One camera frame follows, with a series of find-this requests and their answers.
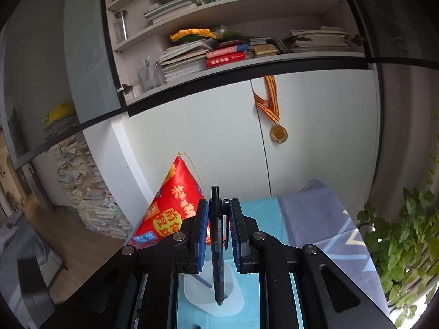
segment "gold string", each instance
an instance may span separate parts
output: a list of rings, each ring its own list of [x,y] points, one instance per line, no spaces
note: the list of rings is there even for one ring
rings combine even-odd
[[[194,167],[195,173],[197,174],[198,180],[200,181],[201,191],[203,192],[203,195],[204,195],[203,183],[201,182],[201,177],[200,177],[200,175],[199,175],[198,172],[197,172],[197,168],[195,168],[194,162],[192,161],[192,159],[190,158],[190,156],[189,156],[187,153],[185,153],[185,152],[178,152],[178,153],[177,153],[177,156],[181,156],[181,155],[184,155],[184,156],[186,156],[187,158],[189,158],[190,163],[192,163],[192,167]]]

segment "gold medal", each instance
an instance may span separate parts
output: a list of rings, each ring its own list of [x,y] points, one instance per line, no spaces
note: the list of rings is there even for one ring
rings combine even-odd
[[[260,96],[253,93],[255,104],[265,115],[267,115],[275,125],[270,130],[270,138],[273,142],[284,143],[288,138],[287,130],[278,124],[279,122],[279,105],[277,104],[276,81],[273,75],[265,75],[265,84],[269,92],[268,100],[264,100]]]
[[[276,124],[270,130],[270,137],[276,143],[284,143],[288,138],[287,130]]]

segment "door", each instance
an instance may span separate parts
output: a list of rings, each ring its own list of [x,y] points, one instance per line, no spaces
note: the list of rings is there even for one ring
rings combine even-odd
[[[177,152],[186,152],[207,198],[212,185],[219,186],[223,198],[246,201],[270,196],[250,81],[216,87],[144,111],[126,120],[126,131],[155,192]],[[197,179],[190,161],[185,156],[183,159]]]
[[[275,76],[283,144],[259,112],[272,196],[300,191],[311,179],[328,184],[355,219],[368,197],[379,138],[379,94],[370,70],[317,70]],[[264,79],[251,80],[267,98]]]

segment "stack of papers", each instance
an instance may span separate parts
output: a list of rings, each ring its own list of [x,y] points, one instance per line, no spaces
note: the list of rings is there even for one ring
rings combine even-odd
[[[191,8],[197,7],[195,0],[173,0],[143,14],[153,24],[172,17]]]
[[[102,178],[82,132],[51,148],[58,181],[67,192],[86,228],[126,239],[132,226]]]
[[[292,52],[351,51],[347,35],[342,28],[321,26],[319,30],[291,31],[284,40],[292,43]]]
[[[80,121],[76,114],[52,121],[44,128],[44,132],[46,134],[45,139],[50,140],[51,138],[62,134],[64,131],[67,131],[74,126],[78,126],[79,124]]]
[[[207,69],[206,52],[213,50],[213,43],[209,40],[195,41],[166,49],[157,62],[162,66],[166,82],[170,82]]]

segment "red bag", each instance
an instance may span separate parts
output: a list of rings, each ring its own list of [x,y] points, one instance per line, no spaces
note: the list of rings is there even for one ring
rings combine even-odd
[[[178,232],[183,220],[195,215],[200,199],[204,196],[198,183],[180,155],[177,156],[129,245],[138,249],[152,246]]]

